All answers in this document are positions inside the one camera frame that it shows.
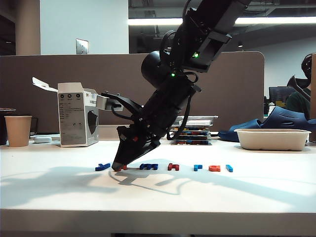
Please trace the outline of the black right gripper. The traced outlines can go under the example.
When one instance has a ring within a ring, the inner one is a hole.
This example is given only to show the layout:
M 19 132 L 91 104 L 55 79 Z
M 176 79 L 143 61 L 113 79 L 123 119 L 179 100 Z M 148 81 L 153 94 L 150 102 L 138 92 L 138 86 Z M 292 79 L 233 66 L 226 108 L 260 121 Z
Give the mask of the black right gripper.
M 120 143 L 112 169 L 118 171 L 124 165 L 157 148 L 160 141 L 148 143 L 147 136 L 156 140 L 168 136 L 169 129 L 183 109 L 185 101 L 189 101 L 188 90 L 176 92 L 156 90 L 141 109 L 140 118 L 143 121 L 135 123 L 141 130 L 137 130 L 135 126 L 117 127 Z

